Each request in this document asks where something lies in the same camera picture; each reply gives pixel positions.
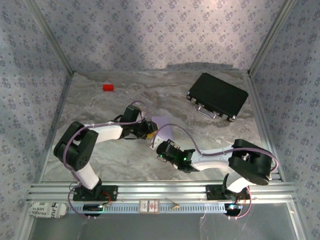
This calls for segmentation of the lavender square paper sheet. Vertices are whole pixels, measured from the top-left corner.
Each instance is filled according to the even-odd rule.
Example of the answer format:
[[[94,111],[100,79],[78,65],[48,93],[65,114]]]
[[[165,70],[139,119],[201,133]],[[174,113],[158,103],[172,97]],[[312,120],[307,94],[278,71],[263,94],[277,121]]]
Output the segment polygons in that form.
[[[151,120],[157,124],[158,128],[160,129],[162,126],[169,124],[170,119],[166,116],[152,116]],[[172,128],[170,125],[165,126],[161,129],[161,131],[156,135],[156,137],[160,137],[163,141],[167,140],[174,140]]]

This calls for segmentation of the aluminium mounting beam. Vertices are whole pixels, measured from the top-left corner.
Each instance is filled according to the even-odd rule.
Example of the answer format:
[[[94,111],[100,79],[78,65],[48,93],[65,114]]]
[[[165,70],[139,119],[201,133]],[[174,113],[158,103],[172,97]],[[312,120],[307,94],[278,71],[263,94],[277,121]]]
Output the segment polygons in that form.
[[[207,201],[207,185],[221,185],[221,181],[105,181],[107,186],[118,186],[118,203],[137,203],[140,199],[167,199],[179,203],[199,203]],[[25,199],[28,202],[66,202],[69,193],[69,182],[52,181],[32,184]],[[291,182],[271,181],[269,185],[251,185],[252,202],[285,203],[296,200],[297,193]]]

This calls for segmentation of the small brass clip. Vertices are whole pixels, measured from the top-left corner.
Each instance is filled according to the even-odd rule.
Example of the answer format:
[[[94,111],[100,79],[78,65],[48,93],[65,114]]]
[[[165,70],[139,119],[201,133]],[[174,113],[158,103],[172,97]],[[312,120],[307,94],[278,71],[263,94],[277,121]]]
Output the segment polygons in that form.
[[[179,209],[179,208],[180,208],[180,205],[179,205],[178,203],[176,203],[176,202],[174,202],[173,200],[168,199],[168,198],[165,198],[165,199],[168,200],[170,203],[173,204],[173,207],[165,212],[166,214],[169,213],[169,212],[171,212],[171,211],[173,211],[173,210],[176,210],[176,209]]]

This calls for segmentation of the small printed label card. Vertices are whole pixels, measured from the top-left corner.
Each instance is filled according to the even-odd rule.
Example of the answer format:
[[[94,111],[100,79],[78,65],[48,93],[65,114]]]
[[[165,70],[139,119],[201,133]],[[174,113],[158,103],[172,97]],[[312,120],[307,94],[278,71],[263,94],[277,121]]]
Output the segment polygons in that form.
[[[159,199],[140,199],[138,212],[140,214],[158,215],[160,213]]]

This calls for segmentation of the printed white paper roll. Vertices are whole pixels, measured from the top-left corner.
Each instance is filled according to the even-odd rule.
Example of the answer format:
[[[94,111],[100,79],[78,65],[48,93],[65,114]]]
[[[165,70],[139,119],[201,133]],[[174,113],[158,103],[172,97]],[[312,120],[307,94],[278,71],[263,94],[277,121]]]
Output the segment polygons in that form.
[[[67,205],[58,202],[34,202],[28,209],[33,218],[59,219],[66,215]]]

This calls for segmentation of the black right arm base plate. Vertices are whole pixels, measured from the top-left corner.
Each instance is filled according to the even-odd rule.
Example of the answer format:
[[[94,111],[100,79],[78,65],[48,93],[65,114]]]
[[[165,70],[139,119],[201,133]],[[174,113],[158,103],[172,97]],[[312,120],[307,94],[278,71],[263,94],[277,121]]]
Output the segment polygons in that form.
[[[235,201],[238,200],[249,200],[250,196],[246,189],[243,189],[240,193],[236,193],[227,190],[220,184],[209,184],[205,186],[206,198],[208,201]]]

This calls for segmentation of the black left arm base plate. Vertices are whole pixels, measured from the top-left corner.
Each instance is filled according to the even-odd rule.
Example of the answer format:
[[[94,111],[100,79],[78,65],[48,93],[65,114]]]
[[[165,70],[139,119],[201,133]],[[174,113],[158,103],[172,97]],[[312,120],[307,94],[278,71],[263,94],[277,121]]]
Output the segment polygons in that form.
[[[117,195],[117,185],[97,185],[92,190],[81,186],[74,190],[72,200],[75,202],[107,202],[116,201]]]

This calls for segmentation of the aluminium side rail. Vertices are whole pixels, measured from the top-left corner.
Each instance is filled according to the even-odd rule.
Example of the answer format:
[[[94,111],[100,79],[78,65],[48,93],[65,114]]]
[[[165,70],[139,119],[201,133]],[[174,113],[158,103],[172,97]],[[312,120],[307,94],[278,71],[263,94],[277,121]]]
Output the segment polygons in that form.
[[[63,88],[62,88],[61,95],[60,95],[58,103],[57,103],[56,111],[54,113],[53,120],[52,120],[52,123],[51,123],[51,127],[49,129],[48,137],[47,137],[47,140],[46,140],[46,143],[45,143],[45,155],[43,157],[44,162],[42,163],[41,172],[40,172],[40,175],[39,175],[39,178],[38,178],[38,181],[37,181],[37,183],[39,183],[39,184],[42,182],[43,177],[45,175],[48,159],[50,157],[50,153],[52,151],[52,147],[53,147],[53,144],[54,144],[54,139],[55,139],[55,136],[56,136],[56,133],[57,133],[58,123],[60,121],[64,106],[65,106],[65,102],[66,102],[67,95],[68,95],[68,92],[69,92],[69,89],[70,89],[70,85],[71,85],[71,82],[72,82],[73,75],[74,74],[71,73],[71,75],[67,76],[67,78],[66,78],[66,80],[64,82]]]
[[[264,112],[264,108],[262,105],[262,102],[259,98],[257,88],[255,86],[255,83],[253,80],[250,78],[250,75],[247,71],[242,72],[243,75],[243,80],[245,84],[246,91],[249,94],[249,99],[251,102],[252,110],[254,113],[257,129],[259,132],[259,136],[261,139],[262,146],[271,152],[278,160],[278,168],[275,171],[276,173],[279,174],[279,179],[282,182],[286,181],[286,177],[283,173],[283,169],[281,166],[281,159],[277,153],[277,149],[273,143],[273,138],[271,136],[271,132],[269,130],[269,125],[267,121],[267,117]]]

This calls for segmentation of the aluminium frame post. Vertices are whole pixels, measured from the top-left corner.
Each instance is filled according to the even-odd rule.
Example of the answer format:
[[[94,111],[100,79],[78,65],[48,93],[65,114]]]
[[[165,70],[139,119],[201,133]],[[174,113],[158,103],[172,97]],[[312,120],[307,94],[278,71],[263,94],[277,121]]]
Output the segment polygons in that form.
[[[248,76],[250,78],[254,77],[260,66],[262,65],[264,59],[267,56],[267,53],[271,49],[273,43],[276,40],[277,35],[279,34],[280,30],[286,23],[287,18],[289,17],[291,11],[293,10],[295,4],[298,0],[284,0],[282,5],[279,8],[277,15],[274,18],[274,21],[267,32],[256,56],[254,57],[250,68],[248,69]]]

